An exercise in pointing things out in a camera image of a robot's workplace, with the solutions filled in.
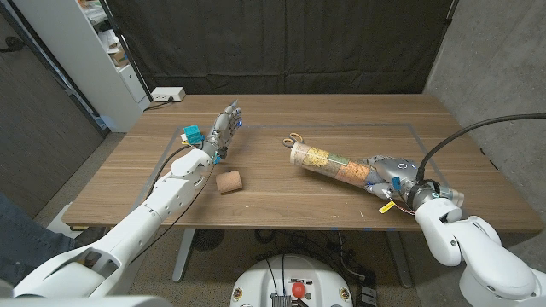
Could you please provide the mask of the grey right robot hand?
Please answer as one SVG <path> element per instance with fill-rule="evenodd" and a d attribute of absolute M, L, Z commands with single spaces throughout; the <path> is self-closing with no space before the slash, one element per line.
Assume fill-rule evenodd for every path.
<path fill-rule="evenodd" d="M 419 185 L 417 166 L 412 159 L 376 155 L 362 162 L 370 168 L 364 180 L 365 190 L 383 200 L 402 200 L 412 211 L 435 198 L 446 198 L 458 207 L 464 202 L 464 194 L 455 189 L 440 184 L 436 189 L 434 182 Z"/>

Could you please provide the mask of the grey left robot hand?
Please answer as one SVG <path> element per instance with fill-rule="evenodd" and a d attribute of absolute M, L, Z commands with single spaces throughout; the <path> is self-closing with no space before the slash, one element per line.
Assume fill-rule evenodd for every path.
<path fill-rule="evenodd" d="M 202 150 L 211 158 L 219 155 L 224 159 L 232 138 L 241 125 L 241 109 L 238 101 L 234 100 L 215 119 Z"/>

